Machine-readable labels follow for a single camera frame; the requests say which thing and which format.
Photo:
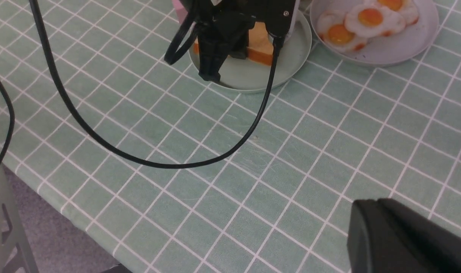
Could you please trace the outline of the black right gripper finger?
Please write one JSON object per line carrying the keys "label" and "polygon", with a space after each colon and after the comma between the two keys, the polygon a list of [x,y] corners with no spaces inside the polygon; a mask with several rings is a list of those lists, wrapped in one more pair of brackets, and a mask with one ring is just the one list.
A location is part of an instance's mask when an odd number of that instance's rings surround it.
{"label": "black right gripper finger", "polygon": [[353,202],[347,250],[353,273],[461,273],[461,237],[390,198]]}

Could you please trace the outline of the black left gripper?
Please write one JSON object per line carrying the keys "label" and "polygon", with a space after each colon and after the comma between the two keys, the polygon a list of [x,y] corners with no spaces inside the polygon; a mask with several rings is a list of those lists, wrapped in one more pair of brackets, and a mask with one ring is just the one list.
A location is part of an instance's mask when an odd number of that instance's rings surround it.
{"label": "black left gripper", "polygon": [[180,25],[180,38],[186,38],[180,41],[180,53],[198,42],[199,76],[219,82],[228,56],[249,57],[255,37],[251,32],[258,24],[278,55],[293,32],[299,4],[298,0],[182,0],[187,14]]}

